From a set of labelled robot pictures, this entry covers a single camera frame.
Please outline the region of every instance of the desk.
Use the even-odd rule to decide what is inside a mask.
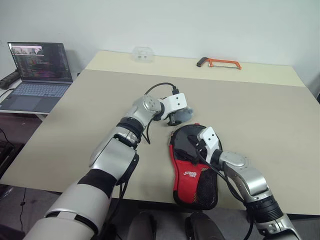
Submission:
[[[292,67],[198,68],[196,62],[157,56],[153,63],[137,63],[126,53],[99,52],[0,183],[63,192],[89,170],[91,153],[132,102],[150,86],[172,82],[194,108],[190,123],[212,126],[225,150],[251,159],[284,212],[319,215],[320,108]],[[164,86],[152,94],[171,91]],[[137,148],[140,160],[125,198],[174,203],[168,148],[173,129],[164,121],[151,124],[151,145],[142,140]],[[243,208],[222,180],[218,185],[218,206]]]

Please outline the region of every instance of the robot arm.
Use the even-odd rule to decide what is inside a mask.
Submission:
[[[222,151],[218,137],[212,127],[202,130],[197,139],[198,150],[205,146],[208,154],[206,162],[223,171],[238,188],[247,211],[261,235],[267,240],[301,240],[287,214],[279,208],[266,179],[250,161],[237,153]]]
[[[73,183],[36,222],[25,240],[89,240],[102,230],[113,189],[129,180],[139,161],[136,147],[148,123],[187,107],[185,95],[144,95],[94,150],[89,172]]]

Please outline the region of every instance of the laptop touchpad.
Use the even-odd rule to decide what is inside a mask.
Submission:
[[[33,110],[40,100],[41,97],[19,96],[10,105],[9,109]]]

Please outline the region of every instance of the black cable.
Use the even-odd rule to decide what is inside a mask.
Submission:
[[[119,199],[118,201],[116,202],[116,205],[114,207],[114,210],[113,212],[111,213],[109,219],[107,220],[109,223],[112,221],[112,219],[117,215],[118,211],[119,211],[119,205],[120,205],[120,202],[121,200],[124,198],[125,196],[125,193],[126,193],[126,190],[127,190],[127,186],[128,186],[128,181],[126,181],[124,183],[124,187],[122,189],[122,184],[120,185],[120,191],[119,191]]]
[[[7,142],[8,144],[10,144],[10,145],[13,147],[13,151],[16,152],[16,147],[15,147],[15,145],[13,145],[12,142],[10,142],[10,141],[8,140],[5,131],[4,131],[2,128],[0,128],[0,131],[3,133],[6,142]]]
[[[24,225],[23,225],[23,223],[22,223],[21,216],[22,216],[22,213],[24,212],[24,205],[26,204],[26,202],[25,202],[26,190],[27,190],[27,189],[24,188],[23,199],[22,199],[22,202],[20,203],[20,206],[22,207],[22,208],[21,208],[21,213],[20,213],[21,232],[23,232],[23,229],[24,229]]]
[[[120,240],[122,240],[122,238],[120,237],[120,235],[118,233],[115,234]]]
[[[150,137],[149,137],[149,127],[150,127],[150,124],[151,124],[151,122],[154,120],[155,118],[152,118],[151,120],[150,120],[150,122],[148,123],[148,125],[146,126],[146,141],[147,141],[147,143],[148,144],[151,144],[151,142],[150,142]]]
[[[254,217],[247,211],[247,213],[249,214],[249,218],[250,218],[250,227],[249,227],[249,230],[248,232],[246,233],[245,237],[243,240],[248,240],[251,233],[252,233],[252,230],[254,228]]]
[[[161,83],[158,83],[158,84],[150,87],[150,88],[145,92],[144,95],[147,95],[152,89],[154,89],[154,88],[156,88],[156,87],[158,87],[158,86],[161,86],[161,85],[170,85],[170,86],[172,86],[173,90],[176,90],[176,89],[177,89],[177,87],[176,87],[175,85],[173,85],[172,83],[170,83],[170,82],[161,82]]]
[[[5,91],[4,93],[2,93],[1,95],[0,95],[0,98],[3,96],[3,95],[5,95],[7,92],[9,92],[9,91],[11,91],[11,90],[14,90],[15,88],[10,88],[10,89],[8,89],[7,91]]]
[[[148,144],[150,144],[150,139],[147,139],[147,137],[142,133],[142,136],[143,136],[143,138],[146,140],[146,142],[148,143]]]
[[[232,186],[232,184],[229,182],[229,179],[227,177],[227,175],[223,175],[217,168],[213,167],[211,164],[209,164],[203,156],[201,156],[200,152],[198,149],[195,150],[197,155],[199,156],[201,162],[205,165],[207,165],[210,169],[212,169],[213,171],[216,172],[216,174],[218,174],[225,182],[226,185],[228,186],[231,194],[234,196],[235,199],[237,199],[238,201],[244,203],[245,201],[239,196],[239,194],[237,193],[237,191],[235,190],[234,186]]]

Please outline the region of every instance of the gray floor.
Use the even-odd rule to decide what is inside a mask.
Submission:
[[[23,199],[24,188],[15,187],[11,194],[0,201],[0,224],[20,230],[21,225],[19,215],[21,212],[20,202]],[[46,210],[58,198],[57,195],[35,189],[26,190],[24,210],[22,214],[23,230],[28,232],[35,222],[40,219]],[[118,215],[114,218],[118,233],[123,240],[126,239],[129,225],[133,217],[142,211],[134,202],[123,202]],[[184,220],[190,213],[173,211],[147,210],[152,213],[157,221],[157,240],[185,240]],[[241,240],[246,235],[249,224],[246,221],[246,214],[240,210],[229,210],[224,208],[214,208],[206,211],[207,215],[213,219],[227,240]],[[304,240],[320,239],[320,219],[294,220],[297,228]],[[256,228],[250,240],[260,240]]]

